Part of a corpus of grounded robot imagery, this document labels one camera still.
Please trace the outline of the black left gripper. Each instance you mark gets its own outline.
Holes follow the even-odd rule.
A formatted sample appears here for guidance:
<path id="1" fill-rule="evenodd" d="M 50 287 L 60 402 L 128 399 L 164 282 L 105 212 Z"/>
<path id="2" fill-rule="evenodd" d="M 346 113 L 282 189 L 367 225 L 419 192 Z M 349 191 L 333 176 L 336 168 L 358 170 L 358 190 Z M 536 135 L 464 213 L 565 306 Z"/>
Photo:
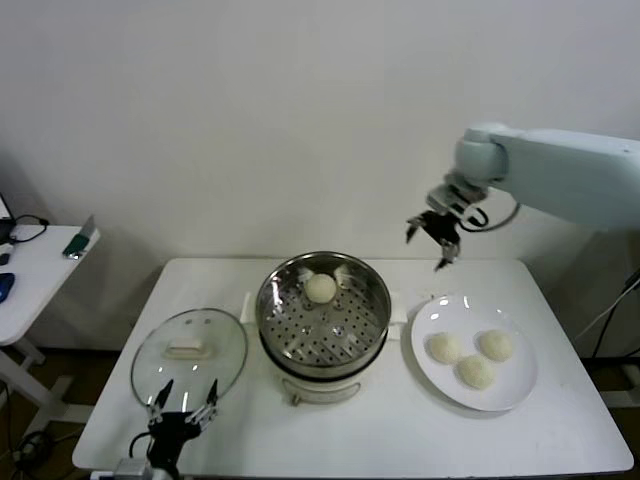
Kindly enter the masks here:
<path id="1" fill-rule="evenodd" d="M 201 428 L 206 428 L 217 415 L 217 379 L 214 380 L 205 403 L 192 414 L 163 413 L 173 383 L 173 379 L 169 380 L 147 405 L 150 423 L 148 430 L 152 437 L 148 459 L 154 468 L 175 468 L 184 445 L 197 438 L 202 432 Z"/>

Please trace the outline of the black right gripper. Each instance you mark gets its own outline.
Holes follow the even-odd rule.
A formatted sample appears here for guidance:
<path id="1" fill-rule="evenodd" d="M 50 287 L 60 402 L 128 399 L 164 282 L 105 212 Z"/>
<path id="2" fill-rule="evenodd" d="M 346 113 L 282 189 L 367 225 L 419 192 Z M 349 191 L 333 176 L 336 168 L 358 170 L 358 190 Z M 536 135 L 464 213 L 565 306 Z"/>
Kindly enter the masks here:
<path id="1" fill-rule="evenodd" d="M 458 219 L 455 215 L 441 215 L 435 211 L 425 211 L 407 220 L 405 241 L 411 242 L 416 233 L 423 229 L 425 233 L 441 246 L 441 258 L 435 270 L 440 271 L 452 265 L 460 252 L 460 236 L 456 230 Z"/>

